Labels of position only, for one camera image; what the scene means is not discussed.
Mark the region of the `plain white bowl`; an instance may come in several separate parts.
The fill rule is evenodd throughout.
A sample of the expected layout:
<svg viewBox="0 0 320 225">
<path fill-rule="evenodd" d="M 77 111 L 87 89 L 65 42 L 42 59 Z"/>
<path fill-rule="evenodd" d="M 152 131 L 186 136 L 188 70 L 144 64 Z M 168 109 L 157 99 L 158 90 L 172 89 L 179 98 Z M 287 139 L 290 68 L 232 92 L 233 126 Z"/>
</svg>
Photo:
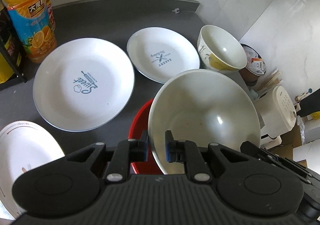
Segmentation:
<svg viewBox="0 0 320 225">
<path fill-rule="evenodd" d="M 181 163 L 169 163 L 165 132 L 199 147 L 218 143 L 239 151 L 243 142 L 260 146 L 260 123 L 253 102 L 231 78 L 210 70 L 189 70 L 167 81 L 150 108 L 148 133 L 155 162 L 163 174 L 182 174 Z"/>
</svg>

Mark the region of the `white plate Sweet print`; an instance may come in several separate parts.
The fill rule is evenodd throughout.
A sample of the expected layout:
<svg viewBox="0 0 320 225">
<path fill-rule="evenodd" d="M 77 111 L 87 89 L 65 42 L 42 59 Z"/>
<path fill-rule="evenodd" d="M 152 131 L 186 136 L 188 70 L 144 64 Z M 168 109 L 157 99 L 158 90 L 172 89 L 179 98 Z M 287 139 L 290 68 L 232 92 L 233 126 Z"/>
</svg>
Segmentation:
<svg viewBox="0 0 320 225">
<path fill-rule="evenodd" d="M 41 117 L 69 132 L 94 130 L 125 108 L 135 86 L 135 72 L 117 45 L 81 38 L 56 48 L 41 62 L 33 99 Z"/>
</svg>

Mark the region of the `white plate with flower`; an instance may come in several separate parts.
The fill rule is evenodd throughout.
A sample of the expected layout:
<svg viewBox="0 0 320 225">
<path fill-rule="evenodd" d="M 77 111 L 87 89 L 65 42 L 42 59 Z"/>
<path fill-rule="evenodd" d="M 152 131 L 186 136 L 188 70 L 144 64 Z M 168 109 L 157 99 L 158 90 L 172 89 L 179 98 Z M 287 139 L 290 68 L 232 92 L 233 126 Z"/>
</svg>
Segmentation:
<svg viewBox="0 0 320 225">
<path fill-rule="evenodd" d="M 15 180 L 31 169 L 64 156 L 55 138 L 33 122 L 19 120 L 1 130 L 1 204 L 12 220 L 21 215 L 12 196 Z"/>
</svg>

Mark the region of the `white plate Bakery print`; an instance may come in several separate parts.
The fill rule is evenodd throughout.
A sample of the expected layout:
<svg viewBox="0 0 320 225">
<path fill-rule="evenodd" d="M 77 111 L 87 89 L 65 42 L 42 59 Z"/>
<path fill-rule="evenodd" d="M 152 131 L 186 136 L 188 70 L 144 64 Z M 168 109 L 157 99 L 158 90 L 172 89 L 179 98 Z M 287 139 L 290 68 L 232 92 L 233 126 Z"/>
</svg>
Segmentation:
<svg viewBox="0 0 320 225">
<path fill-rule="evenodd" d="M 200 68 L 192 43 L 167 28 L 148 27 L 136 31 L 130 36 L 126 50 L 138 72 L 161 84 L 184 71 Z"/>
</svg>

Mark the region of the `white bowl yellow pattern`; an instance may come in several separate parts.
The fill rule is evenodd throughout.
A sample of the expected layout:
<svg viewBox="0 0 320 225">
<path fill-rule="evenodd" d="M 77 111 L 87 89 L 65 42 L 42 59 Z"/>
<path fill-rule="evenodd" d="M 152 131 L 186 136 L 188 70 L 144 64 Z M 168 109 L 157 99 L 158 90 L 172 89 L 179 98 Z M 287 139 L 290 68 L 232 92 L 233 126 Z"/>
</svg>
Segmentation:
<svg viewBox="0 0 320 225">
<path fill-rule="evenodd" d="M 240 42 L 217 26 L 205 25 L 200 29 L 197 51 L 208 70 L 229 74 L 247 65 L 246 53 Z"/>
</svg>

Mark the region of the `cardboard boxes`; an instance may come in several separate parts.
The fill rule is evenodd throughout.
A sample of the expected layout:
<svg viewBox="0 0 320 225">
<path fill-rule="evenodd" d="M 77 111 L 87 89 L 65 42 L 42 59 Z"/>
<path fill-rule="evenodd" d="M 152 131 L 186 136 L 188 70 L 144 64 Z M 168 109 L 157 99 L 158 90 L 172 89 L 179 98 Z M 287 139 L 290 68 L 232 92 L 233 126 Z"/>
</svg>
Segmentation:
<svg viewBox="0 0 320 225">
<path fill-rule="evenodd" d="M 269 152 L 274 155 L 293 160 L 294 148 L 302 146 L 299 126 L 296 124 L 291 131 L 281 135 L 281 140 L 282 143 L 269 149 Z"/>
</svg>

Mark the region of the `white air fryer appliance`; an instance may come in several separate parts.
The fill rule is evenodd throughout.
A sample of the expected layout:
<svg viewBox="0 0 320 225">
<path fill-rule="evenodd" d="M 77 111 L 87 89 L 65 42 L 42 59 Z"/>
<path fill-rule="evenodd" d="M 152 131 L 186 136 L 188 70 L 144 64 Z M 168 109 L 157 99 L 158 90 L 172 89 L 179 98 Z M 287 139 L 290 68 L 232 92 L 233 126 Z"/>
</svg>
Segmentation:
<svg viewBox="0 0 320 225">
<path fill-rule="evenodd" d="M 253 101 L 254 107 L 261 116 L 264 126 L 261 126 L 261 144 L 275 140 L 277 137 L 291 131 L 296 123 L 294 104 L 282 86 L 276 86 Z"/>
</svg>

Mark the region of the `brown bowl with packets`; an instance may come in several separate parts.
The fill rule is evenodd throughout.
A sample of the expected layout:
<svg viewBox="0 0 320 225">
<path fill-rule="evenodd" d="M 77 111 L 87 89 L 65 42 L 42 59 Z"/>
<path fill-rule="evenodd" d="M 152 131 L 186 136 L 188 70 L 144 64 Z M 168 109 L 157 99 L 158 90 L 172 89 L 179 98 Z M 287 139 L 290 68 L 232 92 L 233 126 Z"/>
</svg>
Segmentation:
<svg viewBox="0 0 320 225">
<path fill-rule="evenodd" d="M 239 71 L 247 86 L 254 86 L 265 75 L 266 65 L 263 58 L 252 47 L 241 44 L 247 56 L 247 65 Z"/>
</svg>

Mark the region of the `red drink can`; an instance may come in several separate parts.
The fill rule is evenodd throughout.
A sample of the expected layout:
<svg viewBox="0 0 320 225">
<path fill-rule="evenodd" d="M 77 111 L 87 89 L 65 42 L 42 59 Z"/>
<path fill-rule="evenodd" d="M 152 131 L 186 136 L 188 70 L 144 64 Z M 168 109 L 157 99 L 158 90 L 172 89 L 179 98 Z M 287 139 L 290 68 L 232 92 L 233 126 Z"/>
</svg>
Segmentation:
<svg viewBox="0 0 320 225">
<path fill-rule="evenodd" d="M 46 0 L 46 4 L 47 4 L 47 11 L 48 11 L 48 16 L 49 16 L 49 22 L 50 25 L 52 27 L 52 31 L 55 30 L 56 27 L 56 23 L 55 23 L 55 19 L 54 19 L 54 14 L 53 14 L 53 8 L 52 8 L 52 3 L 51 0 Z"/>
</svg>

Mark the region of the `orange juice bottle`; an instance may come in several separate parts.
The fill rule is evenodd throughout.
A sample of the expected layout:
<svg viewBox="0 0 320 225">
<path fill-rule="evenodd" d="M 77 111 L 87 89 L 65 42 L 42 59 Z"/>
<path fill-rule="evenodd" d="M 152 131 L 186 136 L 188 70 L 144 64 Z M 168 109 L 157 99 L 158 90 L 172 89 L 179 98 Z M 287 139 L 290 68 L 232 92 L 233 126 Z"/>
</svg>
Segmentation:
<svg viewBox="0 0 320 225">
<path fill-rule="evenodd" d="M 27 57 L 41 63 L 57 47 L 47 0 L 3 1 Z"/>
</svg>

